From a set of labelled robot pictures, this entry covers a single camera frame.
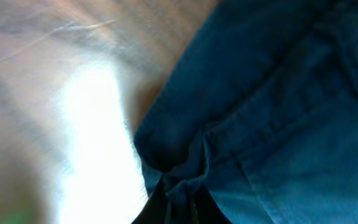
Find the blue denim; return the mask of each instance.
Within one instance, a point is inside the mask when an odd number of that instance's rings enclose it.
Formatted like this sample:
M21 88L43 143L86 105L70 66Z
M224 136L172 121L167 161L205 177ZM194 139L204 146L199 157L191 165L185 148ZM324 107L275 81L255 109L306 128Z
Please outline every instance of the blue denim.
M147 190L233 223L358 223L358 1L227 0L135 135Z

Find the wood grain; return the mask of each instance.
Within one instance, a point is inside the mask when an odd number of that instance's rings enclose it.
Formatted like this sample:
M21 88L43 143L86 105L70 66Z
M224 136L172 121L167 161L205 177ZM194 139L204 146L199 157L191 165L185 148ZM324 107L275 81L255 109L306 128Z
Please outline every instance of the wood grain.
M0 0L0 220L130 223L132 133L217 0Z

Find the scratch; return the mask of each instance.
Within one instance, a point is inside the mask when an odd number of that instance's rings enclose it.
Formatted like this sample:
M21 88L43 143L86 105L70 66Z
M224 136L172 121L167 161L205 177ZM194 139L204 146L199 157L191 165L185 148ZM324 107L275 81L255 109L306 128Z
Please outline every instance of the scratch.
M51 30L50 32L46 33L45 35L41 36L40 38L36 39L35 41L13 51L12 53L0 58L0 63L3 61L6 61L12 57L15 57L16 55L24 52L25 50L33 47L34 45L38 44L39 42L43 41L44 39L46 39L47 37L49 37L52 34L55 34L57 32L61 32L61 31L72 31L72 30L93 30L93 29L97 29L103 26L106 26L108 24L113 23L114 20L109 20L109 21L105 21L105 22L101 22L99 24L93 24L93 25L89 25L89 26L71 26L73 25L75 22L71 21L68 24L64 25L63 27L59 27L56 28L54 30Z
M64 31L66 31L66 30L93 30L93 29L97 29L97 28L106 26L108 24L111 24L114 21L115 20L111 19L109 21L101 22L99 24L93 24L93 25L90 25L90 26L70 26L70 27L65 28Z
M54 29L54 30L51 30L50 32L48 32L48 33L46 33L45 35L41 36L40 38L36 39L35 41L33 41L33 42L31 42L31 43L29 43L29 44L27 44L27 45L25 45L25 46L23 46L23 47L21 47L21 48L15 50L15 51L13 51L12 53L8 54L8 55L5 56L5 57L0 58L0 63L3 62L3 61L6 61L6 60L8 60L8 59L10 59L10 58L12 58L12 57L14 57L14 56L16 56L16 55L18 55L18 54L20 54L20 53L22 53L22 52L24 52L24 51L27 50L28 48L30 48L30 47L32 47L32 46L38 44L38 43L41 42L41 41L43 41L44 39L46 39L46 38L49 37L50 35L52 35L52 34L54 34L54 33L57 33L57 32L59 32L59 31L61 31L61 30L64 30L66 27L68 27L68 26L70 26L70 25L72 25L72 24L74 24L73 21L69 22L68 24L64 25L63 27L59 27L59 28L56 28L56 29Z

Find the wooden surface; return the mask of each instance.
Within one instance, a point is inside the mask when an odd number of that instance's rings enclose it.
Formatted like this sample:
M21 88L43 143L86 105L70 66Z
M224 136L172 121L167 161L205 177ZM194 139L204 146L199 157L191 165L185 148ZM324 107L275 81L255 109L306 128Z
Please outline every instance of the wooden surface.
M0 0L0 220L130 223L132 134L215 5Z

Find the denim fabric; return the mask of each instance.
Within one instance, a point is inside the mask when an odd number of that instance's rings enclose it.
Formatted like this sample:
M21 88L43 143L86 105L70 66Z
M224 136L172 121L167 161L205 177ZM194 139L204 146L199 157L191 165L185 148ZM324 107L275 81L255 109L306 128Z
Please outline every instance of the denim fabric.
M233 223L358 223L358 1L227 0L135 135L151 191Z

